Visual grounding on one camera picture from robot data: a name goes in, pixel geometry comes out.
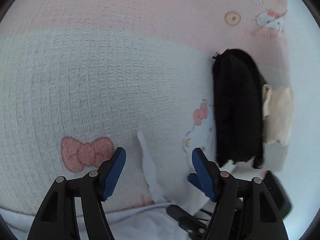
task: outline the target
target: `black pouch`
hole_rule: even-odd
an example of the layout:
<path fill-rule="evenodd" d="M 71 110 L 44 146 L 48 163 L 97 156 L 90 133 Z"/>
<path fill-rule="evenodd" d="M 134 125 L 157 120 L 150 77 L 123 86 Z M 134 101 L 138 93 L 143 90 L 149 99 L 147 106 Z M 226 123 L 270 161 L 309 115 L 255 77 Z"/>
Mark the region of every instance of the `black pouch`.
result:
<path fill-rule="evenodd" d="M 213 64 L 217 162 L 263 164 L 262 87 L 266 81 L 254 60 L 240 49 L 217 54 Z"/>

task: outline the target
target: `bow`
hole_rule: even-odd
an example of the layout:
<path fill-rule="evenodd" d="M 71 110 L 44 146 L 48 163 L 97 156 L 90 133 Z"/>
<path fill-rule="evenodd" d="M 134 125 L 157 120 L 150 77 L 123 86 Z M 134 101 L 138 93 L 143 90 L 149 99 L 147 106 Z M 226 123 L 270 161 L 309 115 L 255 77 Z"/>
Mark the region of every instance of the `bow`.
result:
<path fill-rule="evenodd" d="M 62 161 L 72 172 L 80 172 L 85 166 L 98 168 L 102 162 L 110 160 L 113 153 L 113 143 L 106 137 L 95 139 L 91 143 L 82 143 L 72 137 L 61 140 Z"/>

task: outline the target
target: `metal rivet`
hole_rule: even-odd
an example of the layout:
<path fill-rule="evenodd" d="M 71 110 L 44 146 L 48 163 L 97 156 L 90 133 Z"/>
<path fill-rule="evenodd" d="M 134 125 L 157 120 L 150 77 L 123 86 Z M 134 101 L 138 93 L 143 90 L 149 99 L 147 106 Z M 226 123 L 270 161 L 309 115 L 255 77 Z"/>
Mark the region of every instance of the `metal rivet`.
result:
<path fill-rule="evenodd" d="M 97 171 L 90 171 L 89 172 L 89 176 L 90 177 L 95 177 L 95 176 L 97 176 L 98 175 L 98 172 Z"/>
<path fill-rule="evenodd" d="M 56 178 L 56 182 L 58 182 L 58 183 L 61 183 L 63 181 L 64 181 L 64 177 L 62 177 L 62 176 L 59 176 Z"/>
<path fill-rule="evenodd" d="M 222 172 L 220 172 L 220 175 L 221 175 L 221 177 L 227 178 L 227 177 L 229 177 L 229 172 L 222 171 Z"/>
<path fill-rule="evenodd" d="M 262 180 L 260 178 L 254 178 L 253 181 L 257 184 L 260 184 L 262 182 Z"/>

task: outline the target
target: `blue rubber pad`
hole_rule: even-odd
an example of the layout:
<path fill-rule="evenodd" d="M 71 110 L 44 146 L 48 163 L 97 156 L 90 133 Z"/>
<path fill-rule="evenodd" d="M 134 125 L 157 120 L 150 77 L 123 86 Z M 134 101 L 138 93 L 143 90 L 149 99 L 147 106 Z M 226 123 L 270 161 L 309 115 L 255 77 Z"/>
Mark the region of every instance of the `blue rubber pad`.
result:
<path fill-rule="evenodd" d="M 122 172 L 122 169 L 124 167 L 125 160 L 126 153 L 125 150 L 122 149 L 115 163 L 111 167 L 108 176 L 104 181 L 104 191 L 102 193 L 102 198 L 104 199 L 104 201 L 106 201 L 108 197 L 112 196 L 113 191 L 115 190 L 117 182 L 119 180 L 120 174 Z"/>
<path fill-rule="evenodd" d="M 216 197 L 213 190 L 213 181 L 202 160 L 200 159 L 196 149 L 192 151 L 192 163 L 193 167 L 196 170 L 200 185 L 202 187 L 202 191 L 208 198 L 210 198 L 211 201 L 213 201 Z"/>

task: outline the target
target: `pink bow print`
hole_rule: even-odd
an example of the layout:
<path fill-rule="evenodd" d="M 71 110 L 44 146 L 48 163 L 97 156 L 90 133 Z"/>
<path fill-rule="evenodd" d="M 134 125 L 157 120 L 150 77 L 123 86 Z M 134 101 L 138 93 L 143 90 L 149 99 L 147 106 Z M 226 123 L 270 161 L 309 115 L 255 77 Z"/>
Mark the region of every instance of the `pink bow print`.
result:
<path fill-rule="evenodd" d="M 201 103 L 200 108 L 193 112 L 193 120 L 196 125 L 201 125 L 202 119 L 206 119 L 208 116 L 208 102 L 204 101 Z"/>
<path fill-rule="evenodd" d="M 80 172 L 85 166 L 98 168 L 101 163 L 110 160 L 113 153 L 113 143 L 106 137 L 95 139 L 91 143 L 82 143 L 72 137 L 61 140 L 62 161 L 72 172 Z"/>

